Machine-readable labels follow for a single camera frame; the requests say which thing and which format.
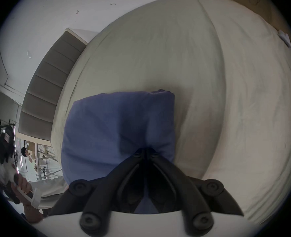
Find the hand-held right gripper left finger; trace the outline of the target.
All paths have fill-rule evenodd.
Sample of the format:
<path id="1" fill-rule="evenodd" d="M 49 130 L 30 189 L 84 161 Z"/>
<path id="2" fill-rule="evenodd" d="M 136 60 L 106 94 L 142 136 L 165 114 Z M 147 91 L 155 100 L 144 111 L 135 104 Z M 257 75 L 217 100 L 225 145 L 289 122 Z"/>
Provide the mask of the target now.
<path id="1" fill-rule="evenodd" d="M 112 209 L 133 213 L 144 197 L 145 156 L 146 149 L 138 149 L 105 177 L 73 181 L 49 216 L 81 211 L 81 229 L 106 229 Z"/>

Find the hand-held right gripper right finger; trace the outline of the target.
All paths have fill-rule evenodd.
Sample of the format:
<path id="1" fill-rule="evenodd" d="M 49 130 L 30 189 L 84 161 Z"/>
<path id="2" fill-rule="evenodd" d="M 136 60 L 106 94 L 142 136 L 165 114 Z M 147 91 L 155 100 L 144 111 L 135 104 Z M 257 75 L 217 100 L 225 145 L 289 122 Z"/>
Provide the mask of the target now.
<path id="1" fill-rule="evenodd" d="M 188 177 L 152 148 L 147 148 L 146 154 L 148 162 L 174 188 L 187 232 L 209 232 L 214 225 L 212 212 L 244 216 L 238 203 L 219 180 Z"/>

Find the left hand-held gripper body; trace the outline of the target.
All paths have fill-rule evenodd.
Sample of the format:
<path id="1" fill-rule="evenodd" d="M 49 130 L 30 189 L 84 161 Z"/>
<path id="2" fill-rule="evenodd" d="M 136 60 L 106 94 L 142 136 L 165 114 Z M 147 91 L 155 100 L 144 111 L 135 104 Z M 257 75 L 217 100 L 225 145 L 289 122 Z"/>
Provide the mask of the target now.
<path id="1" fill-rule="evenodd" d="M 41 203 L 41 189 L 38 188 L 34 183 L 30 184 L 32 186 L 32 191 L 30 191 L 28 194 L 24 194 L 19 188 L 18 191 L 21 192 L 21 194 L 24 195 L 27 200 L 29 200 L 30 205 L 26 204 L 27 206 L 32 206 L 33 208 L 38 209 Z"/>

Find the person's left hand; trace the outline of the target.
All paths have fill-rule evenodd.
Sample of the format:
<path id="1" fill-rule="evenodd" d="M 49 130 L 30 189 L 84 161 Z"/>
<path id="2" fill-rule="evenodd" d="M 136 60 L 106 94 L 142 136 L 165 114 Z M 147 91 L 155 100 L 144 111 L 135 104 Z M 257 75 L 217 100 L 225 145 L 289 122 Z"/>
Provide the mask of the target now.
<path id="1" fill-rule="evenodd" d="M 23 203 L 30 205 L 29 200 L 26 199 L 24 195 L 21 194 L 21 192 L 18 191 L 18 188 L 24 193 L 28 194 L 30 191 L 32 191 L 32 186 L 30 183 L 27 182 L 27 180 L 19 173 L 16 173 L 14 175 L 14 178 L 16 182 L 11 183 L 11 189 L 14 192 L 15 196 Z"/>

